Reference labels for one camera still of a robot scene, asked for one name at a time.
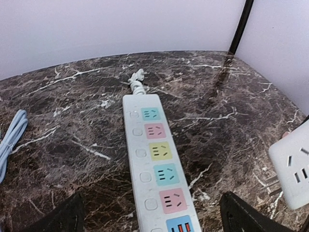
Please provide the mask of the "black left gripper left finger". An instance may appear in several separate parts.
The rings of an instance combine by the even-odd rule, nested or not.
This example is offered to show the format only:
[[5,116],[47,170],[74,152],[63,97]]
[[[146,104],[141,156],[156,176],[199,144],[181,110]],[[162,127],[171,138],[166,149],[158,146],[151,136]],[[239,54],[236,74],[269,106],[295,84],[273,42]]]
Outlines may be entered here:
[[75,193],[39,221],[24,229],[25,232],[83,232],[84,203]]

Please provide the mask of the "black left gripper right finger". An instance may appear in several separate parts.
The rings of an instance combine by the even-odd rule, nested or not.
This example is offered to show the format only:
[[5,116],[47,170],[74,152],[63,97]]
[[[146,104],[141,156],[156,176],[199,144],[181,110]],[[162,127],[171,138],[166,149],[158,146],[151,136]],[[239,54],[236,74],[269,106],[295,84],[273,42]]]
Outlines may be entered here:
[[259,213],[231,191],[220,199],[220,213],[225,232],[290,232],[291,229]]

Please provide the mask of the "white multicolour power strip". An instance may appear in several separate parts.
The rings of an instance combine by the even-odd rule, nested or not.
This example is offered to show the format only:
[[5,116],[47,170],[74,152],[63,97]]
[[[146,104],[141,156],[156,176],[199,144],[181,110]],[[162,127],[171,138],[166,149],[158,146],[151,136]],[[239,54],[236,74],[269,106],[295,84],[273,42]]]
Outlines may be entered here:
[[139,230],[200,232],[202,229],[159,96],[125,95],[123,112]]

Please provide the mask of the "white cube socket adapter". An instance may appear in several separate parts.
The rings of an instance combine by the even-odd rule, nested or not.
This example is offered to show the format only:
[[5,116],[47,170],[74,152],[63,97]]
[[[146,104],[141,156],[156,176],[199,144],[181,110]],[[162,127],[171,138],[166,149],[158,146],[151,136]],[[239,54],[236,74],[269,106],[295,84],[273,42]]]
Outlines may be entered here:
[[309,122],[274,143],[268,150],[285,201],[290,209],[309,203]]

